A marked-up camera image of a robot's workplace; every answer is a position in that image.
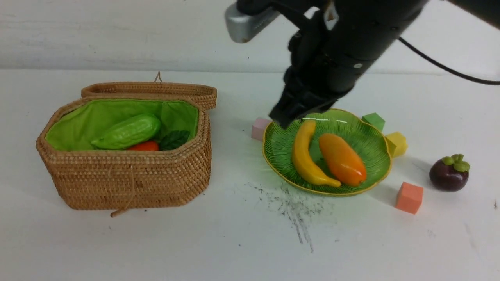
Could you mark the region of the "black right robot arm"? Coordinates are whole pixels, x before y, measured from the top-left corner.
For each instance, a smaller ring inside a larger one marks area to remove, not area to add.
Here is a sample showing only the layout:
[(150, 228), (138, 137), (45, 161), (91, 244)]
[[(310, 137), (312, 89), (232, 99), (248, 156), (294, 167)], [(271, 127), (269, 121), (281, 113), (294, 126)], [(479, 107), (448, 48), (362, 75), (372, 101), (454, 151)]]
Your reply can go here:
[(401, 38), (426, 4), (426, 0), (237, 0), (225, 10), (225, 23), (236, 43), (249, 42), (280, 15), (298, 28), (288, 45), (291, 66), (284, 74), (284, 90), (269, 114), (286, 129), (297, 119), (332, 107), (396, 40), (458, 77), (499, 85), (450, 69)]

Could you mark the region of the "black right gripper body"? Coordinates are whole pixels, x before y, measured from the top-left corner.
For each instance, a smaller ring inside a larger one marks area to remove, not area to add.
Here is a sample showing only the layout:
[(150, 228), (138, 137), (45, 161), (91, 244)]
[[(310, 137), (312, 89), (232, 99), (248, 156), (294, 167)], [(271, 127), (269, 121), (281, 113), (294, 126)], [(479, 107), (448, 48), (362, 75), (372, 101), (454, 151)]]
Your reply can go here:
[(299, 31), (289, 43), (291, 66), (284, 88), (306, 89), (305, 100), (312, 106), (345, 96), (375, 62), (375, 13), (338, 11), (331, 29), (325, 20), (329, 15), (285, 14)]

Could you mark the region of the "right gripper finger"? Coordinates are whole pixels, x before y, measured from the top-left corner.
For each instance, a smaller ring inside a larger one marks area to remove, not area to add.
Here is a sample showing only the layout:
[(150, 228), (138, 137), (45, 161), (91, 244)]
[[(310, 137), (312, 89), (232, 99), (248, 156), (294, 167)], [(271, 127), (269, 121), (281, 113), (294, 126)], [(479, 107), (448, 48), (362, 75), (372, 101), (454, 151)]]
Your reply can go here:
[(309, 114), (322, 114), (325, 113), (326, 111), (330, 110), (337, 102), (339, 101), (338, 98), (334, 98), (331, 101), (327, 101), (325, 103), (321, 103), (318, 105), (308, 105), (308, 108), (304, 110), (303, 113), (301, 113), (296, 119), (303, 121), (305, 117), (307, 117)]
[(302, 119), (309, 113), (305, 97), (307, 97), (306, 89), (284, 88), (269, 117), (282, 129), (287, 129), (293, 121)]

